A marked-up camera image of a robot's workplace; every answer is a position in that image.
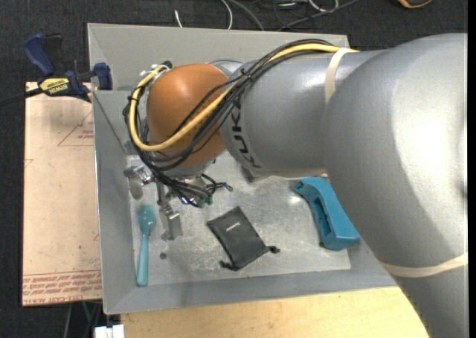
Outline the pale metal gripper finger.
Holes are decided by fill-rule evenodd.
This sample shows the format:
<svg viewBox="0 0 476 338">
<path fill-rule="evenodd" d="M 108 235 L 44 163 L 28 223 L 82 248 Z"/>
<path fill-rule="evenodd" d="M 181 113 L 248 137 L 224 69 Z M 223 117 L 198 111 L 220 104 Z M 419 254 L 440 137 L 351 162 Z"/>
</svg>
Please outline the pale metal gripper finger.
<svg viewBox="0 0 476 338">
<path fill-rule="evenodd" d="M 163 233 L 161 239 L 165 241 L 175 240 L 182 236 L 181 218 L 177 211 L 169 206 L 164 206 L 159 211 Z"/>
<path fill-rule="evenodd" d="M 123 172 L 123 175 L 128 180 L 129 191 L 132 195 L 132 198 L 135 200 L 142 198 L 144 195 L 144 167 L 142 165 L 131 166 Z"/>
</svg>

